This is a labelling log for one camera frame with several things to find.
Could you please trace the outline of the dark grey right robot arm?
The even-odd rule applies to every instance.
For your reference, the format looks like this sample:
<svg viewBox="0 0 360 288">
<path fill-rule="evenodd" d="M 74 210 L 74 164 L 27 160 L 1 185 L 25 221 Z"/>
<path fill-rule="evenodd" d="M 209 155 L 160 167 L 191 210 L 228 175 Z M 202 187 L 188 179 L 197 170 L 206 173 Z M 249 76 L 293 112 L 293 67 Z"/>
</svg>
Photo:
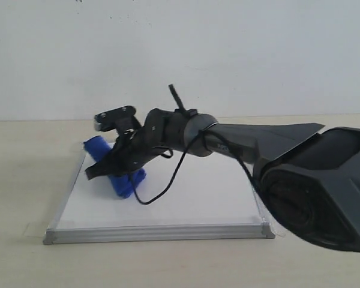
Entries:
<svg viewBox="0 0 360 288">
<path fill-rule="evenodd" d="M 116 130 L 113 148 L 87 168 L 89 179 L 130 176 L 157 156 L 234 158 L 269 213 L 313 245 L 360 253 L 360 128 L 322 124 L 222 124 L 195 109 L 135 108 L 98 114 L 97 131 Z"/>
</svg>

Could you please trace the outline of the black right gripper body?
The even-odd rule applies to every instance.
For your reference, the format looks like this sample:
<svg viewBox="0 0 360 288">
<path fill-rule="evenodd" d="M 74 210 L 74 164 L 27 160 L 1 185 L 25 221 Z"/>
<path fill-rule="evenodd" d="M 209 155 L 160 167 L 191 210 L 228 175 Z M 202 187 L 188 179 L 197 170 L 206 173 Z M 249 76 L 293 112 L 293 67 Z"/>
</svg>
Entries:
<svg viewBox="0 0 360 288">
<path fill-rule="evenodd" d="M 119 134 L 107 162 L 116 163 L 120 167 L 119 174 L 128 174 L 139 170 L 155 157 L 171 158 L 173 149 L 165 144 L 164 132 L 172 115 L 173 112 L 152 109 L 139 129 Z"/>
</svg>

